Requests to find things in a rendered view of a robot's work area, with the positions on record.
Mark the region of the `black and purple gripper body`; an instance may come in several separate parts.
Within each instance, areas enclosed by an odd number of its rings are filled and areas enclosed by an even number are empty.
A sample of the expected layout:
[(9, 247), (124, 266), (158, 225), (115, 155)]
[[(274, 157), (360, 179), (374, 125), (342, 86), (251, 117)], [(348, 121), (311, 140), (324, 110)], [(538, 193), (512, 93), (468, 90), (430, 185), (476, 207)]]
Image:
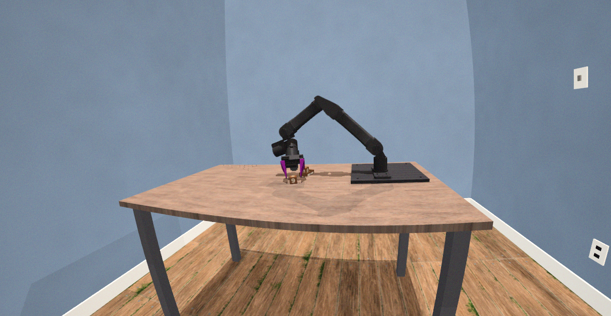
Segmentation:
[(298, 154), (297, 147), (288, 147), (286, 150), (286, 156), (281, 157), (281, 161), (284, 161), (286, 168), (296, 168), (297, 164), (300, 164), (300, 159), (303, 158), (303, 154)]

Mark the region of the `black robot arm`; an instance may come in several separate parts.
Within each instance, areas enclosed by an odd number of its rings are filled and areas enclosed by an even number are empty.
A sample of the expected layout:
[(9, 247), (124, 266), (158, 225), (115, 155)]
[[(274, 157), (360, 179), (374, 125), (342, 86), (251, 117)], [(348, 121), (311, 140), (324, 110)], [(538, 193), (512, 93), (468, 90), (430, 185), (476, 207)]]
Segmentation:
[[(383, 153), (383, 145), (380, 144), (379, 140), (371, 137), (363, 127), (347, 115), (343, 109), (328, 99), (320, 96), (315, 96), (314, 101), (308, 105), (302, 112), (294, 117), (289, 122), (285, 123), (279, 129), (279, 135), (283, 140), (273, 143), (272, 150), (275, 157), (286, 155), (288, 147), (297, 147), (297, 140), (295, 133), (307, 123), (311, 118), (317, 115), (319, 112), (324, 111), (330, 118), (335, 119), (340, 123), (347, 131), (349, 131), (355, 138), (357, 138), (374, 157), (374, 166), (371, 167), (375, 179), (390, 179), (390, 173), (388, 171), (388, 157), (385, 158)], [(285, 141), (286, 140), (286, 141)]]

